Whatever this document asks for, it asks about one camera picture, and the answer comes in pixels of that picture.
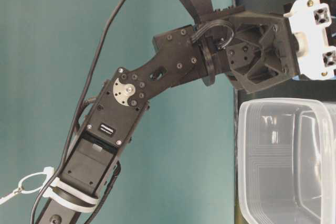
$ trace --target teal wall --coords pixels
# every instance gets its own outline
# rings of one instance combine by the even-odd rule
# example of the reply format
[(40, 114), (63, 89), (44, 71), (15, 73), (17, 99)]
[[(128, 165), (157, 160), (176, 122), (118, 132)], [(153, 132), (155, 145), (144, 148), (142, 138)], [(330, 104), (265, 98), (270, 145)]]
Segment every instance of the teal wall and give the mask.
[[(58, 165), (117, 2), (0, 0), (0, 195), (24, 175)], [(191, 23), (178, 0), (128, 0), (108, 34), (89, 96), (118, 66), (134, 69), (149, 60), (153, 35)], [(151, 101), (94, 223), (233, 223), (233, 160), (233, 91), (226, 77), (209, 88), (199, 80), (167, 90)], [(0, 206), (0, 223), (28, 223), (35, 197)]]

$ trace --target transparent box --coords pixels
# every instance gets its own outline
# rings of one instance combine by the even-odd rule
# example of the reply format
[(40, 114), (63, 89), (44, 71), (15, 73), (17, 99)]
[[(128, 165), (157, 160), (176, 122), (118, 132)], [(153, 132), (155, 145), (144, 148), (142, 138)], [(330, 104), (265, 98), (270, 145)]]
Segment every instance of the transparent box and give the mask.
[(336, 104), (245, 102), (238, 122), (238, 194), (249, 224), (336, 223)]

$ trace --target black cable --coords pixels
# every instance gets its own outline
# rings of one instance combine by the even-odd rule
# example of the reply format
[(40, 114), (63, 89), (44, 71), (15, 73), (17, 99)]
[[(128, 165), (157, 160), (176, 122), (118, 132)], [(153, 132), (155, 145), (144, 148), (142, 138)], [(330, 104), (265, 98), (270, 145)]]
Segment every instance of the black cable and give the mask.
[[(84, 112), (84, 110), (87, 108), (87, 106), (89, 106), (90, 104), (95, 103), (96, 99), (97, 99), (96, 97), (91, 97), (91, 98), (89, 98), (89, 99), (83, 101), (83, 104), (82, 104), (82, 106), (80, 107), (80, 112), (79, 112), (79, 115), (80, 115), (80, 116), (78, 117), (78, 119), (81, 117), (81, 115), (83, 114), (83, 112)], [(79, 121), (77, 120), (74, 131), (75, 131), (75, 132), (78, 132), (78, 131), (79, 131), (79, 128), (80, 128), (80, 125), (79, 125)]]
[(218, 44), (218, 47), (220, 49), (225, 48), (233, 40), (233, 38), (235, 36), (235, 31), (233, 30), (233, 25), (229, 21), (226, 21), (226, 20), (223, 20), (223, 19), (217, 19), (217, 20), (213, 20), (213, 21), (205, 23), (205, 25), (203, 25), (199, 30), (197, 30), (191, 36), (191, 42), (193, 44), (196, 43), (208, 30), (210, 30), (210, 29), (212, 29), (216, 26), (226, 27), (230, 31), (230, 37), (227, 40)]
[(103, 196), (101, 197), (100, 202), (98, 203), (97, 207), (95, 208), (95, 210), (93, 211), (93, 213), (90, 215), (90, 217), (84, 222), (84, 224), (89, 224), (93, 221), (93, 219), (96, 217), (96, 215), (99, 213), (101, 207), (103, 206), (103, 204), (105, 203), (107, 197), (109, 196), (114, 183), (116, 182), (118, 175), (121, 172), (121, 165), (120, 162), (117, 162), (117, 167), (115, 168), (113, 175), (110, 179), (110, 182), (108, 183), (108, 185), (106, 186), (105, 192), (103, 194)]
[(108, 21), (107, 21), (107, 23), (104, 27), (103, 33), (101, 35), (101, 38), (100, 38), (100, 41), (99, 41), (99, 44), (98, 44), (98, 47), (97, 47), (97, 50), (96, 50), (96, 53), (94, 55), (95, 57), (93, 58), (93, 61), (92, 61), (92, 64), (91, 64), (91, 67), (90, 67), (85, 85), (84, 85), (84, 88), (83, 88), (82, 93), (80, 95), (80, 98), (78, 100), (76, 110), (75, 110), (74, 116), (73, 116), (72, 121), (71, 121), (71, 126), (70, 126), (70, 129), (69, 129), (69, 132), (68, 132), (67, 140), (66, 140), (65, 145), (64, 145), (64, 149), (63, 149), (63, 152), (62, 152), (62, 157), (61, 157), (60, 164), (59, 164), (58, 168), (56, 169), (55, 173), (53, 174), (53, 176), (44, 185), (42, 190), (37, 195), (36, 200), (35, 200), (34, 205), (33, 205), (33, 208), (32, 208), (32, 211), (30, 213), (30, 224), (34, 224), (36, 208), (37, 208), (38, 203), (40, 202), (40, 200), (42, 198), (42, 195), (47, 190), (47, 188), (50, 186), (50, 184), (54, 181), (54, 179), (56, 177), (58, 177), (58, 175), (60, 174), (60, 172), (63, 170), (63, 168), (65, 166), (66, 157), (67, 157), (67, 153), (68, 153), (68, 150), (69, 150), (69, 145), (70, 145), (70, 142), (71, 142), (71, 139), (72, 139), (72, 135), (74, 133), (76, 122), (78, 121), (78, 118), (79, 118), (80, 108), (81, 108), (81, 106), (83, 104), (83, 101), (85, 99), (85, 96), (88, 92), (88, 89), (89, 89), (89, 86), (90, 86), (90, 83), (91, 83), (91, 80), (92, 80), (93, 72), (94, 72), (95, 67), (97, 65), (97, 61), (99, 59), (101, 49), (102, 49), (102, 46), (103, 46), (105, 38), (106, 38), (106, 34), (107, 34), (107, 32), (110, 28), (111, 23), (114, 21), (116, 15), (118, 14), (120, 8), (123, 6), (125, 1), (126, 0), (120, 0), (119, 1), (118, 5), (113, 10), (110, 18), (108, 19)]

